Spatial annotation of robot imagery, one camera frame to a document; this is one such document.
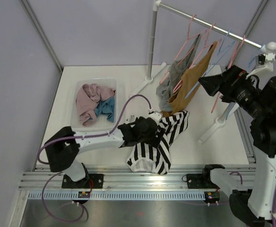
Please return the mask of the black white striped tank top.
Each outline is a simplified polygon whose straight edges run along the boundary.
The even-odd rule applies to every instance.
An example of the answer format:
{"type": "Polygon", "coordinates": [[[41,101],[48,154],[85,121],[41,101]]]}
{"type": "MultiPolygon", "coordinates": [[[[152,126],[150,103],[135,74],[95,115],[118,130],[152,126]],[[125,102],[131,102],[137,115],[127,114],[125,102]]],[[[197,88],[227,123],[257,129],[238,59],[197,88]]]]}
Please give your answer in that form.
{"type": "Polygon", "coordinates": [[[159,121],[159,129],[164,134],[157,148],[138,143],[133,147],[127,159],[127,165],[133,172],[151,172],[165,175],[171,168],[170,147],[175,139],[188,127],[189,112],[183,110],[159,121]]]}

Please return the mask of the mauve pink tank top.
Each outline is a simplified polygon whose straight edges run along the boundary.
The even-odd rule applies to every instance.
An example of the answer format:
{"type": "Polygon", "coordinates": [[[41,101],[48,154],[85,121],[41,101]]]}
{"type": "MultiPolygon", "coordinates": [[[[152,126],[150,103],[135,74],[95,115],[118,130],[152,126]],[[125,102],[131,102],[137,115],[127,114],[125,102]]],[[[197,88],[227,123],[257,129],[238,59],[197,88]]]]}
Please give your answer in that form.
{"type": "Polygon", "coordinates": [[[97,121],[95,109],[99,101],[114,97],[116,90],[107,86],[98,84],[84,84],[78,91],[75,99],[77,114],[80,123],[87,127],[97,121]]]}

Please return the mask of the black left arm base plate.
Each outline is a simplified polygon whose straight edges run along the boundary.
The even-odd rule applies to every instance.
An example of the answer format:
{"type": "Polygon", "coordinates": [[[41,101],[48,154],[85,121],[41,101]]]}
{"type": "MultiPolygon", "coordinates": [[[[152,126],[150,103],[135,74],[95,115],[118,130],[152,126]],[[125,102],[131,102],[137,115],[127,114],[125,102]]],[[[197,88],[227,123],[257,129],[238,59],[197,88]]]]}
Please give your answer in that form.
{"type": "Polygon", "coordinates": [[[89,178],[81,179],[77,182],[73,181],[68,175],[63,176],[63,189],[102,189],[104,182],[103,174],[89,174],[89,178]]]}

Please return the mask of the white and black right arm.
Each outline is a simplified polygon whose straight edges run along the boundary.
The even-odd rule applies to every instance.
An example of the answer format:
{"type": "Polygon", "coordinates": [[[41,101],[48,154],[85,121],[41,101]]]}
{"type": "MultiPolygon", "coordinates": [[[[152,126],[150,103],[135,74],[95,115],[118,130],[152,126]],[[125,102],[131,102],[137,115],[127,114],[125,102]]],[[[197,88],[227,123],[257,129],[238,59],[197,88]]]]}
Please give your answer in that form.
{"type": "Polygon", "coordinates": [[[252,189],[236,183],[221,166],[206,166],[202,184],[216,184],[228,196],[233,215],[247,226],[270,223],[276,227],[276,76],[260,89],[253,84],[259,81],[256,73],[248,74],[231,66],[221,74],[198,81],[208,95],[221,93],[224,102],[237,103],[252,117],[250,133],[257,149],[252,189]]]}

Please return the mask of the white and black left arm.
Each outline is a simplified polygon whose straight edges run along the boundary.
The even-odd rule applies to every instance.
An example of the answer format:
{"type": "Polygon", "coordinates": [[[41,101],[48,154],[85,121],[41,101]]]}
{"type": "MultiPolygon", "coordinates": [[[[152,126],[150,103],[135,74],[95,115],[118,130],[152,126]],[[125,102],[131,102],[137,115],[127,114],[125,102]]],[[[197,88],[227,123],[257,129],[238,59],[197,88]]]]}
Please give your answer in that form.
{"type": "Polygon", "coordinates": [[[150,117],[138,117],[132,123],[123,123],[100,134],[76,133],[65,126],[46,142],[44,149],[50,170],[64,174],[62,188],[89,188],[92,179],[85,165],[76,160],[78,154],[99,148],[133,147],[139,143],[157,148],[164,133],[164,128],[150,117]]]}

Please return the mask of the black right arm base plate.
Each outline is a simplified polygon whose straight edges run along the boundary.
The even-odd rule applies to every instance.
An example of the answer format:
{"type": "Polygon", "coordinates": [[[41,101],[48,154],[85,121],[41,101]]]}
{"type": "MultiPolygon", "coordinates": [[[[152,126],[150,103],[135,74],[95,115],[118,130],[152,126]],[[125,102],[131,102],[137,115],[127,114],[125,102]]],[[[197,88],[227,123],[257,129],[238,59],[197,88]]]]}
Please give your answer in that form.
{"type": "Polygon", "coordinates": [[[212,183],[208,176],[203,174],[186,174],[182,181],[187,184],[189,189],[216,189],[217,186],[212,183]]]}

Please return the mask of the teal blue tank top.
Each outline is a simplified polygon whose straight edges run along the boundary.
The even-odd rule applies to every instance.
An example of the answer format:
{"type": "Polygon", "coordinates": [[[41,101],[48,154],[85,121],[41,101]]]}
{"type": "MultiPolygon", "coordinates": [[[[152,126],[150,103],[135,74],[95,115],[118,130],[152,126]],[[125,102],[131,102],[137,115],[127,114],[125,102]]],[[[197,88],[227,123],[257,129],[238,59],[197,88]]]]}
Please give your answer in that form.
{"type": "Polygon", "coordinates": [[[114,122],[115,119],[115,99],[114,97],[110,97],[107,100],[99,101],[96,109],[95,109],[96,117],[100,115],[105,115],[109,122],[114,122]]]}

